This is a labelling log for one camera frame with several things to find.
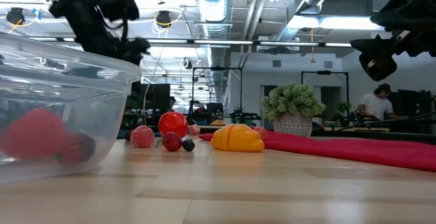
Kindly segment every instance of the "red towel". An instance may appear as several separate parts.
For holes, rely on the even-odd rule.
[[[210,141],[213,134],[200,138]],[[419,142],[367,139],[314,140],[268,131],[265,149],[436,172],[436,146]]]

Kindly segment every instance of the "clear plastic bowl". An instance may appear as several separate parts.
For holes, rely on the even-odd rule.
[[[141,77],[140,68],[4,33],[0,33],[0,55],[0,183],[95,169],[114,145],[131,84]],[[56,126],[49,128],[53,135],[49,140],[42,138],[47,138],[51,126],[41,128],[49,123],[27,117],[36,109],[50,110],[58,118]],[[55,129],[58,124],[65,126],[66,136],[75,135],[71,137],[75,139],[53,139],[60,138]],[[23,139],[36,129],[41,133],[34,140]],[[77,138],[86,138],[86,142]],[[44,151],[47,144],[52,146]],[[71,160],[60,160],[59,153],[35,156],[39,150],[43,154],[54,150],[53,145],[62,148],[56,149],[59,152],[70,150]],[[32,155],[30,148],[38,153]],[[20,150],[24,149],[30,155],[23,157]]]

